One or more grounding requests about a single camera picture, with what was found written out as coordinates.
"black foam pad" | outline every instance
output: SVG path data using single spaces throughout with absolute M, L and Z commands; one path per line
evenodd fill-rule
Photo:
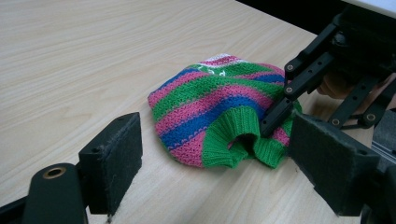
M 379 155 L 331 124 L 296 114 L 289 155 L 339 216 L 359 216 L 359 183 L 376 169 Z
M 114 215 L 142 166 L 139 113 L 114 119 L 79 153 L 83 195 L 92 214 Z

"blue stripe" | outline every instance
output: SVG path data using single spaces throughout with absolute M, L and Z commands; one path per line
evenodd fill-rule
M 265 75 L 260 77 L 253 78 L 255 81 L 262 81 L 262 82 L 284 82 L 285 78 L 281 75 Z
M 239 95 L 235 97 L 225 98 L 220 101 L 214 108 L 205 112 L 201 116 L 191 119 L 180 126 L 177 126 L 174 130 L 169 133 L 164 133 L 161 135 L 163 143 L 168 147 L 175 147 L 176 144 L 181 144 L 182 140 L 190 140 L 195 135 L 198 134 L 199 129 L 203 127 L 208 127 L 213 121 L 215 121 L 221 113 L 227 109 L 237 107 L 237 106 L 250 106 L 256 110 L 259 119 L 262 119 L 265 110 L 261 108 L 254 100 L 244 96 Z
M 160 89 L 166 87 L 167 85 L 169 85 L 170 83 L 174 82 L 174 81 L 177 80 L 178 78 L 183 77 L 183 76 L 185 76 L 185 75 L 187 75 L 188 73 L 191 73 L 191 72 L 200 72 L 200 70 L 198 70 L 198 69 L 196 69 L 196 68 L 186 68 L 186 69 L 184 69 L 183 71 L 179 72 L 179 73 L 178 73 L 177 75 L 175 75 L 174 77 L 172 77 L 171 79 L 167 80 L 165 83 L 163 83 L 163 84 L 161 85 L 161 87 L 160 87 L 158 90 L 160 90 Z

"striped knit hat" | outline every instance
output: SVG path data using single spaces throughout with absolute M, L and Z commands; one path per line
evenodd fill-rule
M 276 168 L 289 144 L 292 118 L 260 137 L 265 111 L 281 97 L 284 72 L 220 54 L 193 64 L 148 97 L 164 147 L 182 163 L 235 167 L 257 158 Z

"green ribbed cuff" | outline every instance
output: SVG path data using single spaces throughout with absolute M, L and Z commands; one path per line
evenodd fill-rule
M 254 144 L 254 152 L 259 161 L 276 168 L 285 157 L 287 147 L 272 138 L 261 138 Z
M 202 161 L 204 167 L 228 166 L 234 168 L 251 158 L 243 143 L 235 141 L 242 134 L 260 135 L 256 111 L 240 106 L 223 112 L 206 130 Z

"black mechanical part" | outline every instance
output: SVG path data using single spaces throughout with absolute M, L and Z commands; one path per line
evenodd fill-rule
M 396 223 L 396 164 L 380 171 L 380 155 L 331 124 L 302 114 L 295 115 L 289 156 L 335 214 L 357 217 L 366 204 L 370 220 Z
M 303 70 L 330 47 L 338 27 L 330 23 L 297 57 L 285 65 L 285 86 L 289 80 L 294 80 Z
M 361 126 L 358 124 L 351 124 L 348 126 L 344 126 L 344 124 L 347 120 L 353 118 L 351 114 L 361 105 L 377 82 L 378 78 L 376 77 L 366 76 L 362 78 L 343 103 L 332 113 L 328 122 L 338 129 L 360 128 Z
M 285 96 L 295 101 L 304 92 L 307 91 L 311 93 L 320 85 L 324 75 L 329 71 L 333 62 L 334 57 L 329 52 L 324 52 L 306 67 L 291 83 L 285 86 Z
M 348 5 L 341 13 L 338 26 L 354 42 L 377 53 L 375 56 L 388 58 L 396 52 L 396 29 L 392 29 L 396 27 L 396 20 L 391 17 Z
M 293 109 L 293 102 L 287 98 L 273 105 L 268 113 L 265 113 L 264 119 L 260 122 L 260 130 L 262 137 L 270 136 L 276 127 L 279 127 Z
M 88 223 L 75 165 L 54 164 L 33 176 L 22 218 L 31 223 Z
M 289 156 L 335 214 L 361 214 L 360 182 L 376 169 L 377 154 L 327 122 L 296 114 Z
M 394 79 L 373 103 L 366 109 L 363 115 L 358 120 L 358 124 L 362 128 L 371 127 L 376 125 L 384 116 L 387 107 L 396 94 L 396 79 Z
M 78 153 L 88 183 L 84 199 L 92 214 L 115 214 L 142 166 L 142 155 L 138 113 L 113 120 Z
M 36 173 L 26 197 L 0 208 L 1 223 L 88 223 L 87 206 L 112 217 L 142 166 L 139 113 L 114 119 L 78 155 L 76 166 Z

